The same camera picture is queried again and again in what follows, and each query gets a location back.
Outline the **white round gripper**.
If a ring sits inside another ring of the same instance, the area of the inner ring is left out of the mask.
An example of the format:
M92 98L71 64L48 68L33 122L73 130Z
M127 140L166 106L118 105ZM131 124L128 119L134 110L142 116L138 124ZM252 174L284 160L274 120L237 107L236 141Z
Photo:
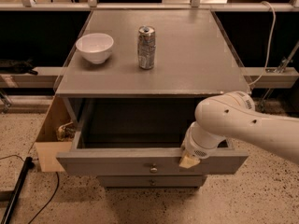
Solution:
M189 169L198 165L198 159L207 159L218 146L219 141L211 135L193 137L190 133L185 135L182 146L184 151L179 161L181 168Z

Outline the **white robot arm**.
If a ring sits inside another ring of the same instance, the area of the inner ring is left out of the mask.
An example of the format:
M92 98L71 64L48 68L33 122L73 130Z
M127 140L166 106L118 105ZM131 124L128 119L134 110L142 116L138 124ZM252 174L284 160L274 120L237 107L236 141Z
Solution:
M299 163L299 119L257 112L243 91L228 92L201 101L188 128L179 166L189 169L216 152L226 138L238 139Z

